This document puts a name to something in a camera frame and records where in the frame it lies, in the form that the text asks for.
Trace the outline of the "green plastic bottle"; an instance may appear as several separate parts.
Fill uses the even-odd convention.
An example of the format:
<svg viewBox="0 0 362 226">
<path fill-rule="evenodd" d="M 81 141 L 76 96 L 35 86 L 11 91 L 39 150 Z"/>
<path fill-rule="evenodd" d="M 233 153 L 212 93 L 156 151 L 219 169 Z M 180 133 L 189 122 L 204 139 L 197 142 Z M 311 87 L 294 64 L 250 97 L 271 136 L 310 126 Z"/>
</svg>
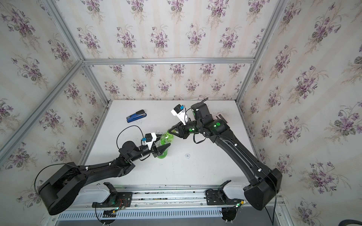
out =
<svg viewBox="0 0 362 226">
<path fill-rule="evenodd" d="M 158 142 L 158 146 L 159 147 L 165 147 L 166 149 L 164 150 L 164 152 L 158 156 L 159 159 L 164 159 L 167 156 L 167 152 L 170 146 L 168 146 L 168 144 L 171 144 L 174 140 L 174 135 L 170 134 L 169 132 L 166 132 L 164 134 L 161 135 L 161 138 Z"/>
</svg>

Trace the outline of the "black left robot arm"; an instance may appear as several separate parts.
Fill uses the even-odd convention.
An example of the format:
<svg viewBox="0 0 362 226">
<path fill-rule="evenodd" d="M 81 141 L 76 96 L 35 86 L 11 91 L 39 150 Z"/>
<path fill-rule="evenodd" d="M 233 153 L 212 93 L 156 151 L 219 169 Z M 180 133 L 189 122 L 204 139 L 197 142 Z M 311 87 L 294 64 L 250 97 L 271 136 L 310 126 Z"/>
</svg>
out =
<svg viewBox="0 0 362 226">
<path fill-rule="evenodd" d="M 127 141 L 113 161 L 95 165 L 66 163 L 39 187 L 38 194 L 51 216 L 60 214 L 71 206 L 84 186 L 108 178 L 123 177 L 135 168 L 134 161 L 149 154 L 158 157 L 170 145 L 138 147 L 134 142 Z"/>
</svg>

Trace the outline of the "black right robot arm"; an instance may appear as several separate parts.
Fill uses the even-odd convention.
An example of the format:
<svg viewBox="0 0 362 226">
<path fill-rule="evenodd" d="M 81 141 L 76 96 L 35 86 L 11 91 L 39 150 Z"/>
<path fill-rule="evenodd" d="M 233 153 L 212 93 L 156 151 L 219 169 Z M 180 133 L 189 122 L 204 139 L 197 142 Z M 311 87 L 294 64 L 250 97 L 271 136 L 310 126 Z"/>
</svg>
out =
<svg viewBox="0 0 362 226">
<path fill-rule="evenodd" d="M 282 173 L 277 168 L 270 169 L 252 155 L 237 139 L 224 117 L 213 117 L 204 102 L 193 104 L 190 110 L 194 120 L 187 115 L 185 106 L 174 107 L 171 113 L 178 117 L 180 122 L 168 132 L 182 139 L 190 134 L 201 134 L 224 150 L 248 179 L 249 185 L 243 188 L 246 200 L 256 210 L 261 211 L 279 193 Z"/>
</svg>

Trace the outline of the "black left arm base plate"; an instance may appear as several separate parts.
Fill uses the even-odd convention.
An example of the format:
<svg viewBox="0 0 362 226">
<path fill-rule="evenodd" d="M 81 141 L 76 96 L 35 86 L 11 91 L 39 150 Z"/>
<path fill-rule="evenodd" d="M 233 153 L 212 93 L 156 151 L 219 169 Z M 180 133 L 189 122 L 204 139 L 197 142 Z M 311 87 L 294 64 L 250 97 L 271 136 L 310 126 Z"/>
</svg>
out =
<svg viewBox="0 0 362 226">
<path fill-rule="evenodd" d="M 101 201 L 93 202 L 92 208 L 115 208 L 124 209 L 130 207 L 132 203 L 132 192 L 119 192 L 109 182 L 104 182 L 107 195 Z"/>
</svg>

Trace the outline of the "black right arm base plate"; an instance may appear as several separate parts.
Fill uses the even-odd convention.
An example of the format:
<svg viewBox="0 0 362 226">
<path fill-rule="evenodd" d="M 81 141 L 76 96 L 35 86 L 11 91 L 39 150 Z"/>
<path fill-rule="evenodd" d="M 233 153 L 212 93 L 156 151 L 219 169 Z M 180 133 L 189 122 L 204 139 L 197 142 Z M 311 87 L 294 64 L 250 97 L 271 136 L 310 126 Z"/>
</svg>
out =
<svg viewBox="0 0 362 226">
<path fill-rule="evenodd" d="M 233 205 L 234 207 L 240 207 L 245 203 L 242 199 L 230 199 L 224 192 L 224 187 L 228 185 L 231 180 L 227 180 L 222 183 L 217 190 L 207 189 L 205 191 L 207 205 Z"/>
</svg>

